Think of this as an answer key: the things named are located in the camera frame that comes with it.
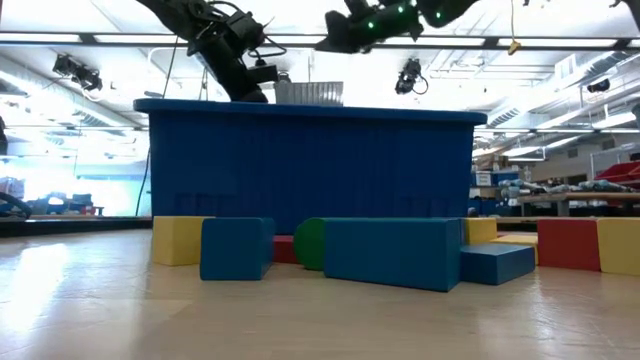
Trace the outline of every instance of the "light wooden floor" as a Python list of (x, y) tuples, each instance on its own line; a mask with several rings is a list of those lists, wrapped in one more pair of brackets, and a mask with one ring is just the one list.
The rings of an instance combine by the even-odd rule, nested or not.
[(150, 237), (0, 239), (0, 359), (640, 359), (640, 277), (541, 268), (440, 294), (275, 265), (203, 283), (150, 266)]

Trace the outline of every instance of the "foam pad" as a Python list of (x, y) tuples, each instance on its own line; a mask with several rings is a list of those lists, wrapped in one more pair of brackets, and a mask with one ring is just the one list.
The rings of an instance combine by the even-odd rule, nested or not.
[(602, 272), (640, 275), (640, 219), (599, 219)]
[(325, 219), (311, 218), (296, 229), (293, 248), (296, 258), (308, 270), (324, 268)]
[(467, 245), (488, 243), (498, 237), (498, 223), (495, 218), (465, 219)]
[(447, 292), (459, 282), (459, 219), (325, 219), (327, 277)]
[(202, 280), (261, 280), (273, 260), (275, 223), (262, 218), (207, 219), (202, 224)]
[(506, 235), (498, 239), (492, 240), (492, 244), (506, 245), (522, 245), (531, 246), (536, 256), (536, 265), (538, 264), (538, 236), (537, 235)]
[(299, 264), (293, 251), (293, 236), (273, 238), (273, 262)]
[(460, 250), (460, 280), (500, 285), (536, 268), (531, 246), (482, 244)]
[(538, 261), (540, 266), (600, 271), (597, 221), (538, 220)]
[(200, 262), (202, 216), (155, 216), (152, 260), (162, 265), (195, 265)]

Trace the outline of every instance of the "red foam block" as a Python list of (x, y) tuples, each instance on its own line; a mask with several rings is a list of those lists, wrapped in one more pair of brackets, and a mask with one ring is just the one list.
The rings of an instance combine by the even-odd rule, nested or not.
[(538, 220), (538, 266), (600, 271), (596, 220)]
[(274, 236), (273, 262), (299, 264), (293, 251), (293, 236)]

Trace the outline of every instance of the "container rim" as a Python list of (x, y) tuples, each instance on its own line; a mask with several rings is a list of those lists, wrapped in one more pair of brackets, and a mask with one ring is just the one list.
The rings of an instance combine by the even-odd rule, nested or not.
[(420, 121), (483, 125), (487, 115), (477, 112), (357, 108), (313, 105), (278, 105), (196, 100), (138, 99), (134, 110), (146, 114), (159, 111), (213, 112), (260, 115), (304, 116), (307, 118), (351, 118), (362, 120)]

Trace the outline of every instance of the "yellow cube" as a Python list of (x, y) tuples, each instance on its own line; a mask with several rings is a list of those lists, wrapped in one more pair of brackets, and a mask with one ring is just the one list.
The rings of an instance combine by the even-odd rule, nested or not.
[(507, 235), (492, 240), (491, 243), (533, 246), (536, 252), (536, 265), (538, 265), (538, 235)]
[(170, 266), (199, 264), (202, 222), (210, 218), (212, 217), (155, 216), (153, 262)]
[(498, 223), (495, 218), (469, 218), (465, 221), (467, 245), (488, 243), (498, 237)]
[(640, 219), (599, 219), (602, 272), (640, 275)]

